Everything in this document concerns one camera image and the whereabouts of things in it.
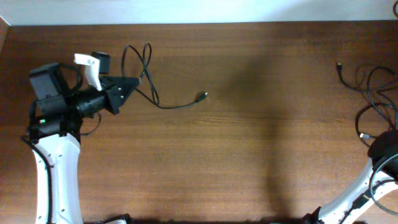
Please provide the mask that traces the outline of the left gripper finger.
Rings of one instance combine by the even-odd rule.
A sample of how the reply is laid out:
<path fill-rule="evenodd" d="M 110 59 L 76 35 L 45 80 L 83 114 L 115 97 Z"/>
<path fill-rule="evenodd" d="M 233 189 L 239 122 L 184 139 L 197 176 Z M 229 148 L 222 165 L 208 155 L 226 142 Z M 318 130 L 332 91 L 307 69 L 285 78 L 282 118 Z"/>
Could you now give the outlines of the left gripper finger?
<path fill-rule="evenodd" d="M 115 77 L 113 78 L 113 83 L 116 87 L 113 95 L 119 107 L 126 102 L 130 94 L 140 85 L 140 81 L 136 77 Z"/>
<path fill-rule="evenodd" d="M 110 71 L 110 55 L 104 52 L 92 52 L 91 55 L 99 60 L 99 74 L 107 75 Z"/>

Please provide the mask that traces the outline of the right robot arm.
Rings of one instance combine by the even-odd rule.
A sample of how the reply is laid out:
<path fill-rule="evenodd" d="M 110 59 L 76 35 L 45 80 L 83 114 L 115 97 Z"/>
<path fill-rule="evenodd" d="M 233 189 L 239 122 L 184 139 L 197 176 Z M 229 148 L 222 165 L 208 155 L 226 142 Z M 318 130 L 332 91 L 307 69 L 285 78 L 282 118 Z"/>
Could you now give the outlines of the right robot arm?
<path fill-rule="evenodd" d="M 380 134 L 370 145 L 368 157 L 362 173 L 341 195 L 306 214 L 299 222 L 350 224 L 372 205 L 396 216 L 397 212 L 383 206 L 379 199 L 397 190 L 397 131 Z"/>

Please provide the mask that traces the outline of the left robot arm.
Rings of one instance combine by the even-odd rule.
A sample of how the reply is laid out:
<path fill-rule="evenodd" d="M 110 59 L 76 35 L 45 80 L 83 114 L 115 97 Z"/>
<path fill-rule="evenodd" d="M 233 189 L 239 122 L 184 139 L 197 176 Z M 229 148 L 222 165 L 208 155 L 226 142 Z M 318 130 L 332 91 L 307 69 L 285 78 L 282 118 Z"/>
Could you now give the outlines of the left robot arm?
<path fill-rule="evenodd" d="M 141 83 L 109 75 L 110 57 L 102 52 L 75 54 L 74 62 L 49 63 L 29 74 L 37 99 L 22 141 L 37 168 L 36 223 L 83 223 L 78 190 L 83 120 L 101 110 L 118 114 Z"/>

